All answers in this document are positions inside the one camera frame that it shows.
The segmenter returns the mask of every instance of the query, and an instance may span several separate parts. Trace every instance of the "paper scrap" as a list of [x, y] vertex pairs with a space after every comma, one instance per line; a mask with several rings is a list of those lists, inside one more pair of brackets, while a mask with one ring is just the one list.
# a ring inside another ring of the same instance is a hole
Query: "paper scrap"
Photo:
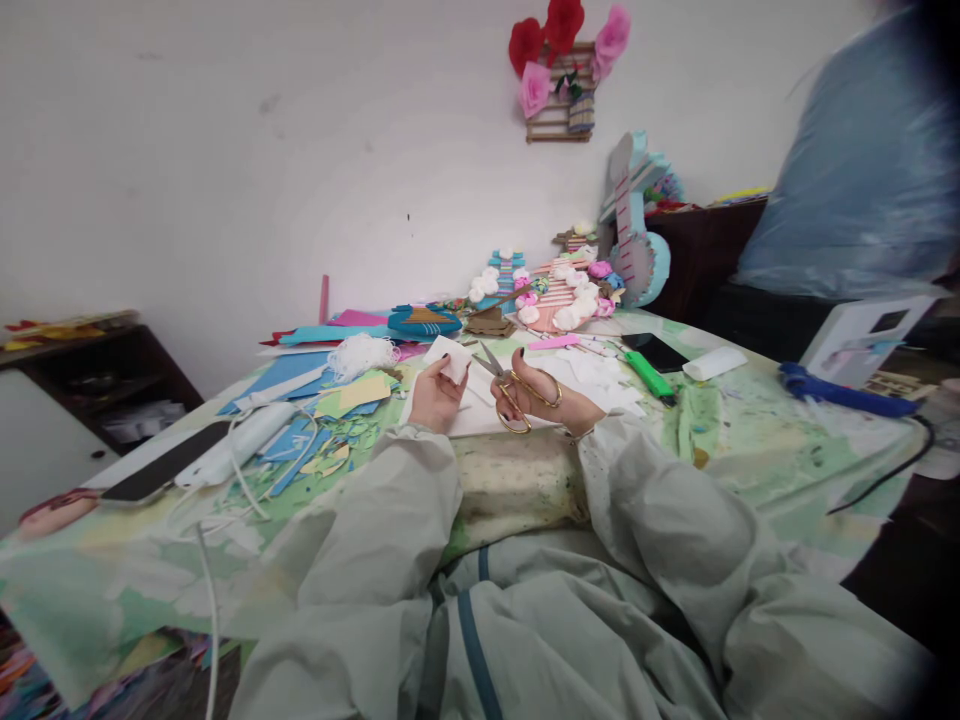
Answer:
[[340, 389], [340, 408], [346, 413], [357, 405], [390, 397], [392, 382], [393, 380], [382, 372], [370, 371]]

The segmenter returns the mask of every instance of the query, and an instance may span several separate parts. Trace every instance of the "pink paper flower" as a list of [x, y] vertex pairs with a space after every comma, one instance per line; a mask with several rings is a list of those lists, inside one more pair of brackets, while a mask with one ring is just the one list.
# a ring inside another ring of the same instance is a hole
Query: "pink paper flower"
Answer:
[[530, 305], [536, 305], [537, 300], [538, 297], [536, 293], [524, 293], [517, 298], [517, 307], [529, 307]]
[[610, 8], [607, 24], [597, 35], [593, 56], [593, 81], [599, 82], [613, 70], [630, 40], [630, 13], [622, 5]]
[[600, 260], [599, 262], [593, 263], [587, 272], [590, 273], [590, 277], [595, 277], [599, 280], [612, 273], [613, 268], [606, 260]]
[[520, 107], [529, 120], [547, 106], [550, 100], [550, 68], [528, 62], [520, 80]]
[[617, 307], [617, 304], [613, 300], [608, 300], [607, 298], [597, 298], [597, 311], [594, 313], [596, 317], [610, 317], [613, 315], [614, 309]]

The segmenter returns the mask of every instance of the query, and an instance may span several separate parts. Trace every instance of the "gold scissors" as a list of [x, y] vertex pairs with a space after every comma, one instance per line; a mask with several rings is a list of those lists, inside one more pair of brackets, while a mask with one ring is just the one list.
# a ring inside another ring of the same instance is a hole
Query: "gold scissors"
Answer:
[[503, 419], [503, 415], [501, 415], [500, 413], [497, 413], [497, 417], [500, 418], [501, 424], [510, 432], [516, 433], [517, 435], [526, 435], [528, 432], [530, 432], [533, 429], [533, 426], [530, 424], [530, 421], [527, 420], [527, 416], [523, 414], [523, 410], [520, 409], [520, 406], [517, 405], [517, 401], [513, 399], [513, 396], [508, 391], [508, 388], [512, 383], [516, 382], [524, 390], [526, 390], [528, 393], [533, 395], [537, 400], [542, 402], [547, 407], [558, 408], [560, 407], [560, 401], [563, 400], [563, 391], [560, 389], [560, 383], [558, 383], [557, 379], [550, 373], [546, 372], [545, 370], [540, 370], [540, 372], [542, 372], [548, 378], [553, 380], [554, 384], [556, 384], [557, 386], [557, 400], [556, 402], [550, 402], [545, 397], [543, 397], [543, 395], [541, 395], [532, 387], [530, 387], [530, 385], [523, 378], [517, 375], [513, 370], [510, 370], [510, 371], [504, 370], [500, 366], [500, 363], [497, 362], [497, 359], [493, 356], [493, 353], [490, 352], [490, 348], [484, 345], [482, 340], [479, 342], [480, 342], [480, 346], [483, 348], [483, 351], [487, 354], [487, 360], [484, 360], [478, 355], [474, 355], [473, 357], [476, 359], [478, 363], [480, 363], [483, 367], [485, 367], [490, 372], [491, 375], [493, 375], [493, 379], [494, 379], [494, 382], [497, 383], [497, 387], [499, 387], [500, 390], [503, 391], [503, 394], [507, 398], [507, 402], [513, 405], [513, 409], [517, 411], [517, 414], [520, 415], [520, 417], [523, 419], [524, 424], [527, 427], [524, 428], [523, 430], [515, 430], [514, 428], [507, 425], [507, 421]]

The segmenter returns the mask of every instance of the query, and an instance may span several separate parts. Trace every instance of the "red paper flower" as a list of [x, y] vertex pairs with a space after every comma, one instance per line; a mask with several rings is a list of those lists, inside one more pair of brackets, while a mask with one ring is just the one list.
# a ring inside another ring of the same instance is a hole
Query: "red paper flower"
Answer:
[[517, 71], [517, 77], [523, 77], [523, 69], [528, 62], [536, 62], [543, 49], [543, 29], [536, 18], [527, 18], [513, 26], [510, 35], [510, 62]]
[[573, 41], [583, 27], [583, 6], [580, 0], [550, 0], [547, 24], [543, 31], [550, 43], [547, 65], [553, 67], [557, 55], [566, 55], [573, 49]]

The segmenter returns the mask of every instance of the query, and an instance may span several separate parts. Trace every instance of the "black smartphone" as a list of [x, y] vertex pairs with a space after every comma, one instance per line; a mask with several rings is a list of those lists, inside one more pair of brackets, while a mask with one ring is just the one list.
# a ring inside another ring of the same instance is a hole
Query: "black smartphone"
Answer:
[[215, 422], [171, 448], [146, 467], [100, 496], [100, 502], [123, 507], [148, 505], [173, 483], [181, 470], [227, 436], [229, 422]]
[[680, 372], [690, 362], [653, 333], [624, 335], [623, 343], [643, 355], [657, 372]]

